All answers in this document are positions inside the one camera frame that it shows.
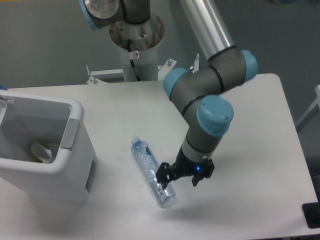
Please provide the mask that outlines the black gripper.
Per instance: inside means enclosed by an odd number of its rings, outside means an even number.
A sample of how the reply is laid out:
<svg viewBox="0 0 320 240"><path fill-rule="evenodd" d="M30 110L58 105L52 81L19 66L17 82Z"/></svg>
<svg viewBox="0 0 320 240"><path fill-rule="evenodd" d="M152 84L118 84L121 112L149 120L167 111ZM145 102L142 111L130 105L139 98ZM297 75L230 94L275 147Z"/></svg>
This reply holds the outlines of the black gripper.
<svg viewBox="0 0 320 240"><path fill-rule="evenodd" d="M200 162L194 162L187 158L182 148L180 148L176 161L173 165L167 162L160 164L155 176L161 188L165 190L171 181L181 177L193 176L191 182L194 187L204 178L209 179L215 169L211 158L203 158Z"/></svg>

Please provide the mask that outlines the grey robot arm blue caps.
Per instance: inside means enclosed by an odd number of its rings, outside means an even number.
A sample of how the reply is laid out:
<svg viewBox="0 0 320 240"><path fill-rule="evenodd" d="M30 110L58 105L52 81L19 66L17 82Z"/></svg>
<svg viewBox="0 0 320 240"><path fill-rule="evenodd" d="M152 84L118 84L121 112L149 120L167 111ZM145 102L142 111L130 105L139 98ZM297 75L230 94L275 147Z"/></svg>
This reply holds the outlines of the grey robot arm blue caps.
<svg viewBox="0 0 320 240"><path fill-rule="evenodd" d="M178 67L163 80L163 89L188 124L174 164L162 163L156 180L165 189L171 181L192 177L192 184L211 177L212 153L229 129L234 116L221 94L253 79L256 58L239 50L212 0L180 0L208 65L199 70ZM162 20L150 10L148 0L81 0L81 10L92 29L109 27L119 47L126 82L155 81L158 59L154 50L163 39Z"/></svg>

